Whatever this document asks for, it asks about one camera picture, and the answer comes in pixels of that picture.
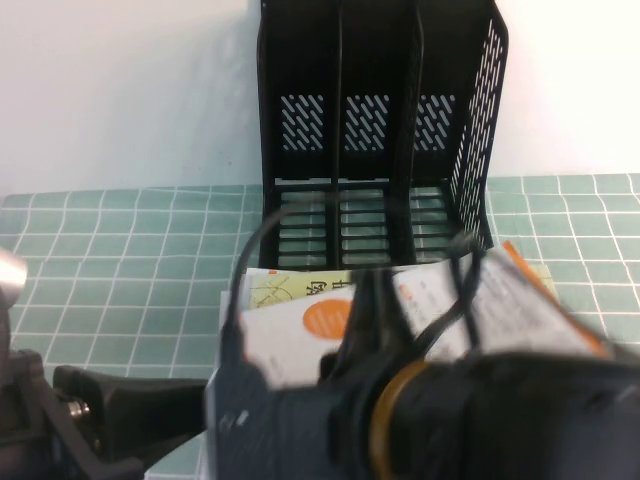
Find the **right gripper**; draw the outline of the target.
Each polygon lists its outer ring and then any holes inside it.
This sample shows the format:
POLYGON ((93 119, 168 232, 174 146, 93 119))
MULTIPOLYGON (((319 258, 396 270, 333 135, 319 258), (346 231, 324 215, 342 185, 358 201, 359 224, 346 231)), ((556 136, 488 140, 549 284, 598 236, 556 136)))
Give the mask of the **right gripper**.
POLYGON ((352 273, 355 288, 347 322, 347 354, 325 354, 319 363, 319 386, 346 400, 374 390, 397 369, 400 357, 390 354, 400 346, 398 305, 388 269, 352 273))

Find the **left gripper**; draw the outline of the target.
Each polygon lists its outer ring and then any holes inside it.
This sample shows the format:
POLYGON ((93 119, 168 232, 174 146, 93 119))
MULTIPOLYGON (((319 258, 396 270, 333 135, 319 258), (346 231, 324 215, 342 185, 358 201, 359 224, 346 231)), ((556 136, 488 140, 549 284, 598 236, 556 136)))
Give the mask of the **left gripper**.
POLYGON ((92 450, 149 453, 204 431, 203 379, 115 377, 69 365, 53 388, 92 450))

